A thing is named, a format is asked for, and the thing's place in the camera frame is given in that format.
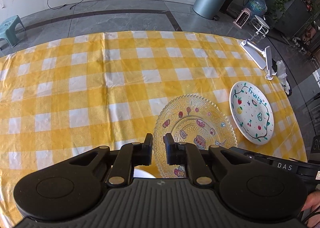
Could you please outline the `person right hand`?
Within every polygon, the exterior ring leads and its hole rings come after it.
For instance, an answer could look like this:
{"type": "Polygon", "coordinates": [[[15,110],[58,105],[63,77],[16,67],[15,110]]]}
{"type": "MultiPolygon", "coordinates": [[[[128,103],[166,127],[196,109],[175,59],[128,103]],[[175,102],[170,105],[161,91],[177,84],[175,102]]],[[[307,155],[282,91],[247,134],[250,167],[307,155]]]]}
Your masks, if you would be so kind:
{"type": "MultiPolygon", "coordinates": [[[[313,212],[320,204],[320,190],[315,190],[308,195],[302,211],[310,209],[313,212]]],[[[311,217],[307,222],[307,227],[319,226],[319,214],[311,217]]]]}

